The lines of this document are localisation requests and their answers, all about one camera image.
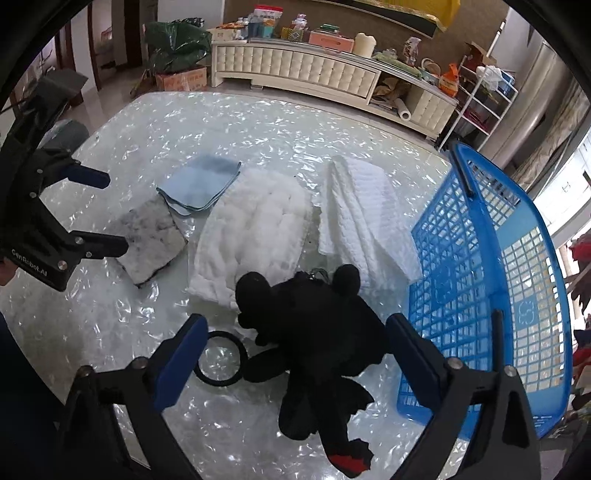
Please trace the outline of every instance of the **blue plastic basket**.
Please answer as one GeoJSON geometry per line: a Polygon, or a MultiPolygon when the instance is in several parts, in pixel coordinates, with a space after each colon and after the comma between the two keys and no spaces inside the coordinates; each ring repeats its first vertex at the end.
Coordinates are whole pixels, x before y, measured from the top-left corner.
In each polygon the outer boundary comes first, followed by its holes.
{"type": "MultiPolygon", "coordinates": [[[[466,145],[450,153],[454,167],[413,229],[423,279],[410,287],[408,319],[445,357],[491,370],[491,314],[502,310],[503,362],[519,371],[541,437],[564,413],[572,377],[556,252],[519,186],[466,145]]],[[[431,417],[404,377],[397,407],[422,424],[431,417]]],[[[478,410],[471,407],[463,438],[471,437],[478,410]]]]}

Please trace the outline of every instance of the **floor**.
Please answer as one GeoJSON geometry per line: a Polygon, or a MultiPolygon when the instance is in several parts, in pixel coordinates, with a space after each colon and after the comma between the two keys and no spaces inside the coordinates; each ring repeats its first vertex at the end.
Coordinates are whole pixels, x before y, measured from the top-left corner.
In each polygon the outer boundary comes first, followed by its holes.
{"type": "Polygon", "coordinates": [[[66,111],[62,118],[78,120],[86,125],[92,134],[102,127],[107,120],[119,112],[132,100],[129,92],[139,81],[143,67],[118,72],[103,82],[100,92],[96,89],[84,94],[84,102],[66,111]]]}
{"type": "MultiPolygon", "coordinates": [[[[132,101],[129,97],[129,92],[141,77],[142,72],[143,68],[140,67],[115,74],[103,83],[103,88],[100,92],[94,91],[85,94],[84,103],[68,110],[62,118],[78,120],[86,125],[91,134],[94,133],[109,118],[113,117],[114,114],[132,101]]],[[[427,141],[424,135],[415,132],[411,128],[406,128],[400,124],[395,124],[384,118],[372,115],[371,113],[362,112],[356,108],[331,102],[330,100],[268,87],[255,89],[250,87],[250,81],[239,79],[226,79],[219,87],[214,89],[208,88],[208,91],[282,100],[311,108],[318,108],[325,112],[379,128],[380,130],[407,140],[418,147],[425,148],[429,152],[435,152],[433,142],[427,141]]]]}

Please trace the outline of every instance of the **light blue towel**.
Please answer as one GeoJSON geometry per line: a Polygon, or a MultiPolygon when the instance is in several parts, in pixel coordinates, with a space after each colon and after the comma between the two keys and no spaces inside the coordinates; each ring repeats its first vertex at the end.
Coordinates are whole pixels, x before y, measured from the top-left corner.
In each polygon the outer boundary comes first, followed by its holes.
{"type": "Polygon", "coordinates": [[[200,155],[162,182],[158,190],[168,205],[188,216],[210,208],[240,174],[242,163],[214,155],[200,155]]]}

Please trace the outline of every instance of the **green plastic bag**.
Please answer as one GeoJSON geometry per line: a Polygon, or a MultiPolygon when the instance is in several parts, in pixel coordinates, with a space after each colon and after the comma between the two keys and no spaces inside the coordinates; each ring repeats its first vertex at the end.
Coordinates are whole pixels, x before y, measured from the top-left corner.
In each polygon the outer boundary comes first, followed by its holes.
{"type": "Polygon", "coordinates": [[[149,65],[153,73],[191,70],[212,52],[210,32],[179,20],[148,23],[145,40],[154,49],[149,65]]]}

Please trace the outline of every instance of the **black rubber ring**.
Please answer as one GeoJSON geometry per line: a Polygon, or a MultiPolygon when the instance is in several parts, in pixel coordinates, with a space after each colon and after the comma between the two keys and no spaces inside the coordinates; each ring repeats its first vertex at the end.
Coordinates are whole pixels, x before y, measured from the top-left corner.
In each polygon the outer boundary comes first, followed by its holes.
{"type": "Polygon", "coordinates": [[[213,378],[205,376],[205,374],[199,368],[198,360],[195,364],[195,368],[193,368],[193,372],[195,373],[195,375],[197,375],[197,378],[199,380],[206,383],[207,385],[211,385],[212,387],[229,387],[230,385],[233,385],[242,378],[242,370],[244,369],[246,362],[248,362],[248,353],[246,352],[246,348],[238,339],[238,337],[230,332],[225,332],[223,330],[214,330],[213,332],[209,332],[207,340],[214,337],[226,338],[238,347],[238,354],[240,355],[240,366],[238,367],[238,371],[226,380],[214,380],[213,378]]]}

